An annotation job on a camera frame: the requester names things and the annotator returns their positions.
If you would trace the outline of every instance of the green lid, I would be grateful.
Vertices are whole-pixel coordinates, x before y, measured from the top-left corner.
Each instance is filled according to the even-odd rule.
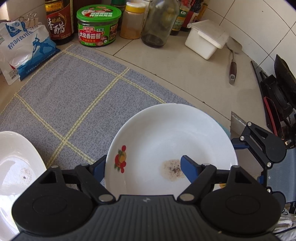
[[[94,4],[77,11],[77,19],[85,22],[100,23],[119,19],[121,11],[110,5]]]

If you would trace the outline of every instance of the food residue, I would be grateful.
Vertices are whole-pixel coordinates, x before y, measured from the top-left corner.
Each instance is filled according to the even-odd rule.
[[[32,180],[32,174],[30,169],[23,167],[20,170],[20,176],[22,177],[22,183],[29,185]]]
[[[163,178],[172,182],[185,177],[181,170],[180,160],[164,161],[160,166],[160,174]]]

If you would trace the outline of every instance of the glass jar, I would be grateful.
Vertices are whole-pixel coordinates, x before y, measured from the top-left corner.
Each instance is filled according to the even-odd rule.
[[[144,44],[159,48],[167,42],[179,8],[178,0],[153,0],[150,3],[141,35]]]
[[[144,23],[145,4],[127,2],[123,12],[120,37],[125,39],[138,39]]]

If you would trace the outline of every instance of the yellow cap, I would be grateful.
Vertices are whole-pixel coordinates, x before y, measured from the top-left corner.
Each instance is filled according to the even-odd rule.
[[[144,3],[137,2],[127,2],[126,3],[126,11],[135,12],[135,13],[143,13],[145,12],[146,5]]]

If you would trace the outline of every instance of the white plastic bag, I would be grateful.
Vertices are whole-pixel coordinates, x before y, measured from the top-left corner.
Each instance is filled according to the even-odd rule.
[[[26,29],[20,21],[0,23],[0,68],[9,85],[59,51],[44,25]]]

